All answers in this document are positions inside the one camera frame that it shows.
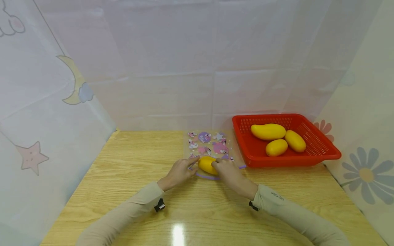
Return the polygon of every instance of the white curtain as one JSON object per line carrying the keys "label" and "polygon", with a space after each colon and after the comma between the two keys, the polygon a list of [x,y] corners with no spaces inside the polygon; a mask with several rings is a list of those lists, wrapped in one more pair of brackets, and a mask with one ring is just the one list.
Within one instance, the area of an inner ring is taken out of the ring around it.
{"label": "white curtain", "polygon": [[36,0],[121,130],[313,120],[381,0]]}
{"label": "white curtain", "polygon": [[316,120],[342,158],[328,169],[394,245],[394,1],[384,0],[348,73]]}
{"label": "white curtain", "polygon": [[39,245],[115,124],[33,1],[0,0],[0,241]]}

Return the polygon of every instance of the cloud print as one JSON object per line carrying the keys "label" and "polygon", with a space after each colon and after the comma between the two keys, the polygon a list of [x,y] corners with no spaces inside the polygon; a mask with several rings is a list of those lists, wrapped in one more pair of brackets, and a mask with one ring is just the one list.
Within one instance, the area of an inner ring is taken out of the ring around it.
{"label": "cloud print", "polygon": [[81,100],[81,102],[86,102],[86,101],[90,101],[93,99],[93,91],[92,89],[90,89],[90,87],[87,85],[87,83],[83,83],[81,88],[79,88],[79,100]]}
{"label": "cloud print", "polygon": [[0,0],[0,8],[2,9],[2,11],[0,11],[0,37],[4,35],[11,36],[15,33],[24,33],[25,27],[22,21],[6,11],[6,3],[4,0]]}

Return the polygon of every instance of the pink flower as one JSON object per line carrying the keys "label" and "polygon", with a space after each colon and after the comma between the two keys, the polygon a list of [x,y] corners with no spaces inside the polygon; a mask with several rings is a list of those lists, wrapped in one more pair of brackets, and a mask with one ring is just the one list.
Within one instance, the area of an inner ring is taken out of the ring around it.
{"label": "pink flower", "polygon": [[331,123],[328,123],[327,125],[325,124],[325,120],[322,120],[320,122],[320,126],[319,123],[316,122],[314,124],[331,142],[334,141],[334,136],[332,136],[331,134],[328,134],[331,131]]}

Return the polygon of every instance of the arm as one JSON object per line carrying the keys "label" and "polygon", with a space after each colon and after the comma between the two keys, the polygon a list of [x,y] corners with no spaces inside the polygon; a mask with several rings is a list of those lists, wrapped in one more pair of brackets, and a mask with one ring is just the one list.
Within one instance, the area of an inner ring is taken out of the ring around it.
{"label": "arm", "polygon": [[130,223],[141,215],[151,211],[159,202],[164,192],[183,183],[194,176],[197,167],[188,167],[198,161],[199,157],[189,160],[178,160],[164,178],[152,182],[137,194],[108,212],[98,221],[82,232],[76,246],[109,246],[115,237]]}
{"label": "arm", "polygon": [[223,182],[253,206],[275,216],[307,237],[316,246],[348,246],[345,234],[334,224],[311,211],[288,201],[265,185],[257,185],[243,177],[234,162],[216,159],[212,166]]}

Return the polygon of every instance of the hand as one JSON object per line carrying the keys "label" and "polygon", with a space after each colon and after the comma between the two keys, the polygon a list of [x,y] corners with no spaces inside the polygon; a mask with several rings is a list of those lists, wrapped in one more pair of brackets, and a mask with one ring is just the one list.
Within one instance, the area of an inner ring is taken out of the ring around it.
{"label": "hand", "polygon": [[219,177],[224,184],[235,191],[238,195],[253,201],[258,185],[245,178],[235,162],[228,159],[217,158],[212,162],[212,166],[219,173]]}
{"label": "hand", "polygon": [[157,181],[157,184],[163,191],[167,191],[185,182],[190,177],[193,177],[197,172],[198,165],[195,165],[191,170],[189,167],[193,166],[199,159],[200,157],[197,156],[192,159],[177,160],[168,174]]}

